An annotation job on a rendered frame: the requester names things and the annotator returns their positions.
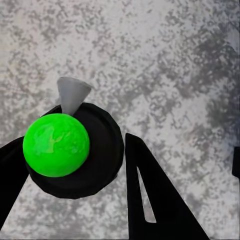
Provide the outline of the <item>insectifuge atomizer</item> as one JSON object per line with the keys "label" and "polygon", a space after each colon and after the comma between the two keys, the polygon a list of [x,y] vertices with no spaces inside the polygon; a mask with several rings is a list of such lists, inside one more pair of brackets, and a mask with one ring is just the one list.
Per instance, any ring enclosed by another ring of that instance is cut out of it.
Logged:
{"label": "insectifuge atomizer", "polygon": [[91,85],[57,80],[60,105],[37,119],[23,139],[31,179],[58,199],[96,195],[118,175],[125,159],[120,126],[110,113],[84,102]]}

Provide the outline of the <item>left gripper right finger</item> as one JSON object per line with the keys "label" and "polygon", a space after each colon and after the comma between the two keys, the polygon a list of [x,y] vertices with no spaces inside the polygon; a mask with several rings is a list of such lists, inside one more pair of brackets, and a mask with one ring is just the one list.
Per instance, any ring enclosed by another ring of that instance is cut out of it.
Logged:
{"label": "left gripper right finger", "polygon": [[[145,142],[126,133],[124,150],[129,240],[210,240]],[[137,167],[156,223],[145,220]]]}

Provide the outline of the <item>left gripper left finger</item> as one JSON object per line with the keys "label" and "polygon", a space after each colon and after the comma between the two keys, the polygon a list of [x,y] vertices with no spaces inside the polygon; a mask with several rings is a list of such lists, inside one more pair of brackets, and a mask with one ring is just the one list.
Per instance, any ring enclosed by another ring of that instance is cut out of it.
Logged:
{"label": "left gripper left finger", "polygon": [[24,136],[0,148],[0,230],[30,174],[23,141]]}

